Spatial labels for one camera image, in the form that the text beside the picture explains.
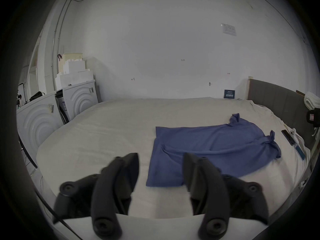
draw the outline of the black robotic claw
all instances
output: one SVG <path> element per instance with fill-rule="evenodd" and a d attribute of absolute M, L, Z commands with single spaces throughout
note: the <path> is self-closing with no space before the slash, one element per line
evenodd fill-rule
<path fill-rule="evenodd" d="M 267 223 L 268 208 L 258 183 L 221 175 L 207 158 L 188 153 L 184 154 L 182 171 L 193 214 L 204 214 L 198 231 L 201 239 L 220 239 L 230 217 Z M 138 174 L 137 153 L 116 157 L 101 174 L 63 183 L 54 211 L 60 219 L 90 216 L 101 239 L 118 239 L 122 230 L 116 214 L 128 215 Z"/>
<path fill-rule="evenodd" d="M 128 215 L 138 175 L 138 153 L 118 156 L 101 174 L 63 183 L 54 211 L 61 219 L 91 216 L 94 232 L 101 239 L 118 239 L 122 231 L 116 214 Z"/>
<path fill-rule="evenodd" d="M 184 154 L 182 170 L 193 214 L 204 214 L 199 238 L 223 237 L 230 217 L 268 223 L 268 206 L 258 183 L 222 175 L 207 158 L 189 153 Z"/>

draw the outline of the black phone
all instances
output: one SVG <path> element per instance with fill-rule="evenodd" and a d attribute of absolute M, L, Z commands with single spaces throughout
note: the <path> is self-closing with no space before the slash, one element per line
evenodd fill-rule
<path fill-rule="evenodd" d="M 286 139 L 288 140 L 288 142 L 290 143 L 291 146 L 293 146 L 294 144 L 296 144 L 296 142 L 294 141 L 294 139 L 291 137 L 291 135 L 288 133 L 287 130 L 282 130 L 281 132 L 282 132 L 283 135 L 286 137 Z"/>

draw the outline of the gray headboard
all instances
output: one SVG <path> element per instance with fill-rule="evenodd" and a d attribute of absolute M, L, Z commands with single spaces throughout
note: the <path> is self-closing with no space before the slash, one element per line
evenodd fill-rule
<path fill-rule="evenodd" d="M 249 80 L 248 100 L 266 106 L 290 128 L 295 128 L 312 150 L 315 137 L 313 125 L 306 120 L 308 112 L 303 96 L 284 87 L 255 79 Z"/>

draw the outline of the white foam block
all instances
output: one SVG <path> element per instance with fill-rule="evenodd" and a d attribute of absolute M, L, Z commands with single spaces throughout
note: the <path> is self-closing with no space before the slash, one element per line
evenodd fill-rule
<path fill-rule="evenodd" d="M 86 71 L 86 65 L 84 60 L 66 61 L 66 63 L 63 65 L 64 74 L 71 74 L 82 71 Z"/>
<path fill-rule="evenodd" d="M 57 75 L 55 78 L 57 90 L 67 87 L 69 85 L 76 85 L 94 79 L 93 71 L 82 71 L 70 74 Z"/>

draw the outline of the bed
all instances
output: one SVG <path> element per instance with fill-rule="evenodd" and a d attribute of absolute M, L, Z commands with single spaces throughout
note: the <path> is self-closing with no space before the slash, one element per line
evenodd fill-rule
<path fill-rule="evenodd" d="M 269 214 L 275 214 L 302 181 L 314 145 L 312 125 L 305 120 L 303 97 L 270 83 L 250 80 L 248 100 L 116 99 L 99 103 L 56 130 L 39 147 L 37 163 L 55 195 L 66 181 L 99 173 L 116 156 L 137 152 L 140 174 L 129 215 L 142 218 L 192 216 L 185 186 L 147 187 L 155 127 L 197 127 L 227 124 L 232 114 L 256 124 L 265 135 L 275 132 L 281 158 L 241 177 L 263 187 Z M 305 152 L 302 161 L 281 130 L 296 128 Z"/>

